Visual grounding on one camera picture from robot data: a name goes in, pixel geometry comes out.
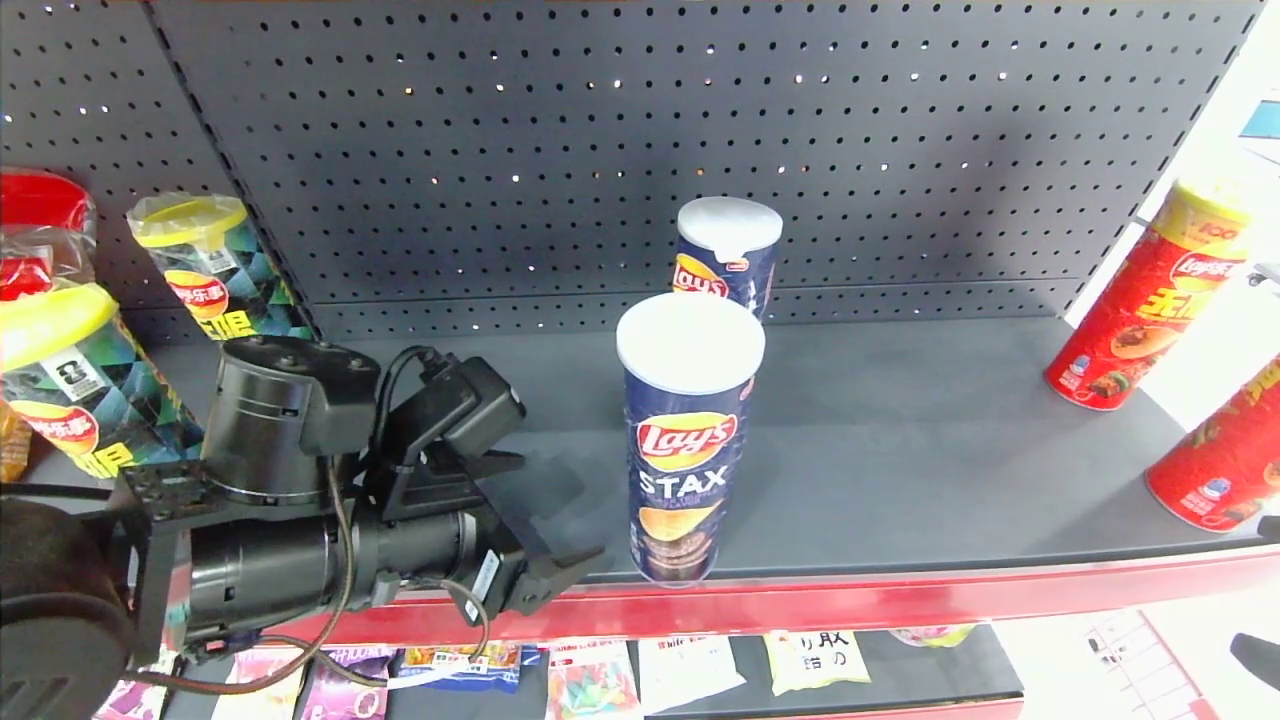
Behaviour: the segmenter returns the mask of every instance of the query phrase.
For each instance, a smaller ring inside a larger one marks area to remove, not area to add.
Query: blue chip can
[[[759,320],[712,295],[659,295],[618,323],[631,556],[645,578],[680,587],[710,573],[763,355]]]
[[[726,297],[764,318],[782,218],[737,197],[701,197],[676,219],[680,243],[671,288]]]

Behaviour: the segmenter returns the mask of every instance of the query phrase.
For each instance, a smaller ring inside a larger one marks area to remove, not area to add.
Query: lay's stax can
[[[200,457],[204,433],[97,284],[0,302],[4,398],[79,469]]]
[[[140,200],[128,220],[133,238],[210,340],[311,338],[239,200],[166,192]]]
[[[782,217],[737,197],[700,197],[676,217],[676,292],[727,297],[764,319]]]
[[[626,368],[631,556],[655,583],[701,580],[716,561],[742,457],[764,329],[726,299],[673,292],[627,310],[617,342]]]

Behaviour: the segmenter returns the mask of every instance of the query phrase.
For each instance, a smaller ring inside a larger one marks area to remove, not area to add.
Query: red chip can
[[[1044,379],[1062,397],[1115,410],[1248,258],[1244,181],[1179,179]]]
[[[1147,470],[1183,520],[1225,533],[1280,497],[1280,355]]]

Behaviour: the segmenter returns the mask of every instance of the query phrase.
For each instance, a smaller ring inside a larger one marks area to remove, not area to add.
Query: product packaging
[[[626,641],[552,646],[547,720],[644,720]]]
[[[0,302],[4,400],[82,470],[200,456],[204,437],[97,284]]]
[[[133,238],[211,340],[311,337],[239,200],[166,192],[140,200],[128,220]]]
[[[1280,356],[1147,470],[1170,512],[1225,533],[1280,497]]]
[[[1179,178],[1142,240],[1044,372],[1062,397],[1120,407],[1248,256],[1262,197],[1248,161]]]
[[[15,483],[27,469],[31,425],[0,400],[0,483]]]
[[[676,215],[676,292],[727,297],[764,319],[782,217],[737,197],[701,197]]]
[[[774,630],[764,635],[764,647],[769,652],[774,696],[840,682],[872,682],[852,630]]]
[[[492,642],[474,662],[475,646],[407,647],[401,655],[396,676],[398,687],[421,684],[442,691],[515,693],[520,689],[520,669],[540,659],[534,646]],[[420,683],[411,683],[420,679]]]
[[[933,625],[927,628],[899,628],[890,630],[895,638],[911,647],[956,647],[963,643],[977,623],[966,625]]]
[[[640,703],[645,715],[657,715],[746,683],[737,673],[733,648],[724,635],[641,639],[636,647]]]
[[[72,181],[26,168],[0,168],[0,225],[55,227],[93,237],[93,199]]]
[[[0,301],[93,282],[93,238],[55,227],[0,227]]]
[[[161,647],[160,659],[143,670],[173,675],[178,670],[178,664],[179,655]],[[168,688],[120,680],[102,707],[93,714],[93,720],[160,720],[168,700]]]
[[[257,680],[284,667],[300,652],[292,647],[255,647],[237,652],[227,682],[234,684]],[[300,667],[288,678],[256,693],[220,696],[210,720],[293,720],[293,706],[301,689]]]
[[[730,300],[672,292],[627,310],[617,346],[626,368],[631,556],[653,582],[701,580],[716,561],[742,456],[764,329]]]
[[[343,667],[387,679],[387,666],[396,655],[385,646],[334,646],[324,652]],[[371,688],[343,678],[323,662],[312,662],[311,688],[298,720],[383,720],[387,716],[387,688]]]

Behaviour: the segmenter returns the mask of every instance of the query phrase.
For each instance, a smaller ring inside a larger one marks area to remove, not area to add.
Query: robotic arm
[[[421,387],[390,410],[415,360]],[[591,569],[602,548],[527,557],[476,487],[524,464],[492,450],[525,406],[488,363],[413,347],[379,377],[329,343],[233,340],[201,460],[122,469],[105,509],[77,516],[0,502],[0,716],[86,717],[161,643],[204,661],[402,587],[447,587],[488,632]]]

